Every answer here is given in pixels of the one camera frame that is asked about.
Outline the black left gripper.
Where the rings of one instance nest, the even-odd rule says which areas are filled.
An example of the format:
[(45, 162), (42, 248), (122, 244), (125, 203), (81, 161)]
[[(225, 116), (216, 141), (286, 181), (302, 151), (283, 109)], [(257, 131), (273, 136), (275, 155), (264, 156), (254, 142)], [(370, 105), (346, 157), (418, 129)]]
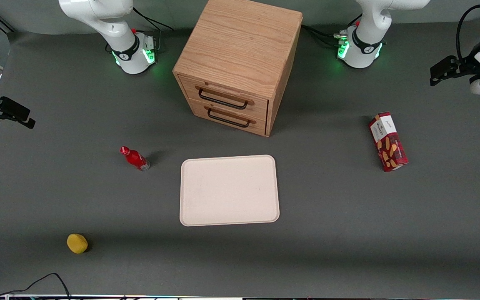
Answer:
[(480, 62), (477, 61), (475, 55), (477, 53), (469, 53), (466, 57), (457, 54), (455, 56), (447, 56), (434, 66), (430, 67), (429, 84), (434, 87), (442, 80), (450, 78), (460, 78), (471, 75), (470, 80), (480, 79)]

